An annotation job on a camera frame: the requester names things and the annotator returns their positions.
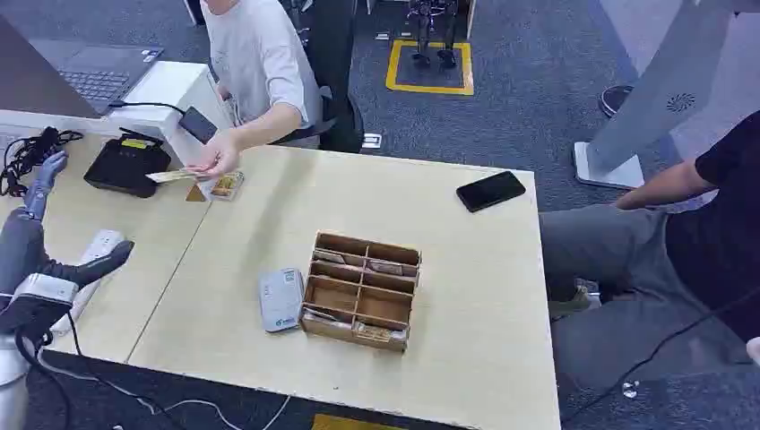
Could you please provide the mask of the person's hand holding card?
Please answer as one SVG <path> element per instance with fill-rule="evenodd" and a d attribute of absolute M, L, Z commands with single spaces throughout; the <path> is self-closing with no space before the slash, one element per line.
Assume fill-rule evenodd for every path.
<path fill-rule="evenodd" d="M 211 179 L 223 176 L 238 166 L 240 149 L 237 129 L 217 132 L 203 147 L 203 153 L 195 162 L 188 164 L 186 170 L 193 172 L 198 179 Z"/>

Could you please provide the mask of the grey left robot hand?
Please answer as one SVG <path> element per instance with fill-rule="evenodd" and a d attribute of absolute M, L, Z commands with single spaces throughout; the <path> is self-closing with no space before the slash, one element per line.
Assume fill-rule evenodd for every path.
<path fill-rule="evenodd" d="M 64 170 L 68 154 L 61 150 L 47 157 L 23 198 L 23 205 L 8 215 L 1 232 L 1 291 L 13 293 L 34 273 L 71 281 L 83 288 L 125 264 L 134 242 L 123 240 L 103 257 L 74 266 L 50 258 L 45 248 L 43 218 L 55 178 Z"/>

